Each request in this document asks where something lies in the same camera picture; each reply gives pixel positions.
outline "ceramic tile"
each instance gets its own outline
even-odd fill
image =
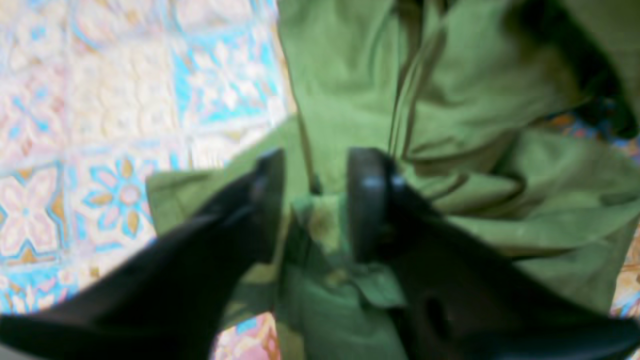
[[[1,83],[0,164],[64,149],[65,74],[51,65]]]
[[[184,31],[246,22],[257,15],[260,4],[257,0],[168,0],[167,25]]]
[[[263,117],[270,101],[283,98],[267,26],[175,39],[173,59],[179,119],[187,129]]]
[[[75,258],[138,249],[154,238],[145,180],[159,170],[189,168],[178,142],[99,148],[69,158],[67,186]]]
[[[72,63],[73,145],[172,134],[170,62],[161,40],[133,41]]]
[[[0,53],[8,70],[40,64],[65,51],[65,0],[5,0],[0,14]]]
[[[216,342],[215,360],[279,360],[275,321],[266,313],[222,332]]]
[[[77,291],[77,278],[59,266],[0,274],[0,311],[24,314],[47,309]]]
[[[263,139],[271,129],[267,123],[194,136],[191,139],[193,166],[198,169],[222,168]]]
[[[68,231],[63,165],[50,163],[0,177],[0,263],[60,262]]]
[[[72,45],[96,51],[122,38],[158,32],[164,0],[70,0]]]

